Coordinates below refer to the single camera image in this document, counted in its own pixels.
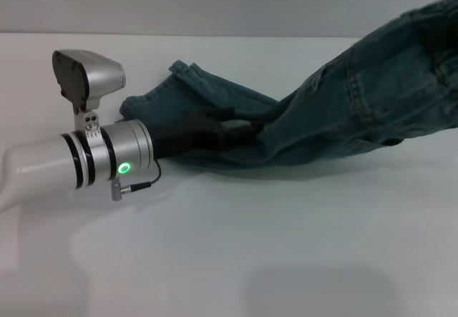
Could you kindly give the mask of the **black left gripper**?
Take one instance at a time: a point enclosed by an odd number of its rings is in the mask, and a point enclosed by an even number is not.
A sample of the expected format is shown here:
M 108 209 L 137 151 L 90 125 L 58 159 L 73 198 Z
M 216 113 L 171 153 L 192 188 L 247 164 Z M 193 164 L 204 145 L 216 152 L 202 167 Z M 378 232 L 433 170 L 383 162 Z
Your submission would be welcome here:
M 164 125 L 151 126 L 153 158 L 176 157 L 197 150 L 221 151 L 256 142 L 263 123 L 224 124 L 235 116 L 233 107 L 185 113 Z

